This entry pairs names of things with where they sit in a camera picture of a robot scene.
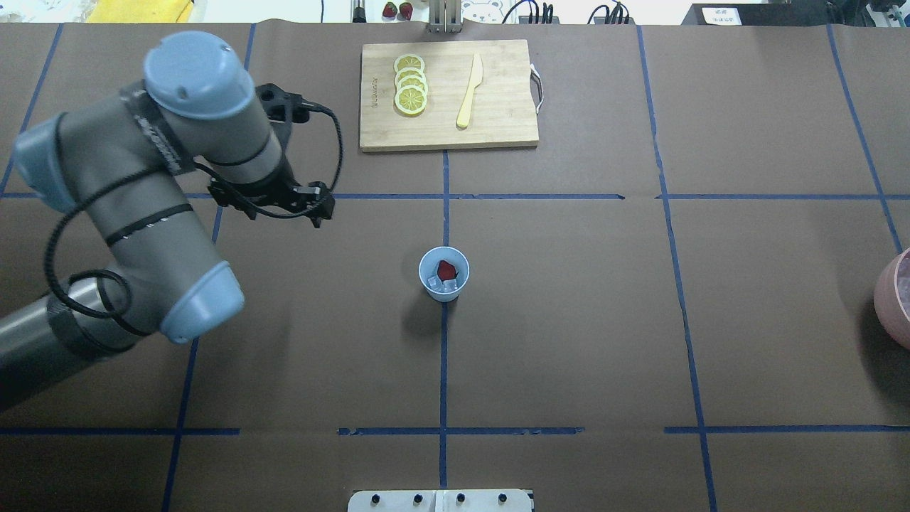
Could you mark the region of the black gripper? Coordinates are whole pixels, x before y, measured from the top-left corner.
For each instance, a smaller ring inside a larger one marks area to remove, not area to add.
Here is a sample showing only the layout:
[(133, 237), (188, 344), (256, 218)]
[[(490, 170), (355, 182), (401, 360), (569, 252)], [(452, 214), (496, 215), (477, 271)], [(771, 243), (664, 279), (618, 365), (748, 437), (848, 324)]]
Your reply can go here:
[(234, 183), (208, 169), (208, 191), (221, 207), (232, 207), (254, 220), (262, 214), (271, 218), (308, 218), (315, 229), (331, 220), (336, 199), (324, 182), (300, 186), (289, 168), (277, 168), (266, 178)]

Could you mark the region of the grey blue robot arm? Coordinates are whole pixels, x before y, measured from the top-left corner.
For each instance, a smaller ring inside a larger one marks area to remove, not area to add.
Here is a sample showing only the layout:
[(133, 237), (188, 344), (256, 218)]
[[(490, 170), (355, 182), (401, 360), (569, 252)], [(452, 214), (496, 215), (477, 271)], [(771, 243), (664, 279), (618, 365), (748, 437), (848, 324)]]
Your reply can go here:
[(292, 127), (331, 108), (255, 85), (236, 52), (181, 31), (146, 53), (139, 81), (20, 133), (11, 161), (60, 214), (42, 256), (46, 292), (2, 320), (2, 409), (162, 334), (188, 343), (246, 299), (176, 177), (202, 171), (248, 218), (333, 215), (331, 183), (296, 181)]

